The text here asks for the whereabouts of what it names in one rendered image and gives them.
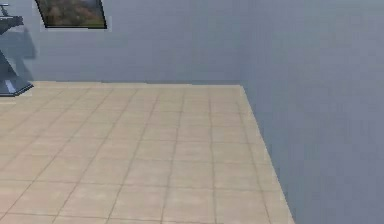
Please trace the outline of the black framed landscape picture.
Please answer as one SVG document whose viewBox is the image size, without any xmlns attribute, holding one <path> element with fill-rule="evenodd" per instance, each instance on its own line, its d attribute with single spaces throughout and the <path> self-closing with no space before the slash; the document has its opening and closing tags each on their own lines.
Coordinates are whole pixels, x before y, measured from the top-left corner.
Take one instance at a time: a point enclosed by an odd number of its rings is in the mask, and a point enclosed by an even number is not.
<svg viewBox="0 0 384 224">
<path fill-rule="evenodd" d="M 106 29 L 101 0 L 35 0 L 46 28 Z"/>
</svg>

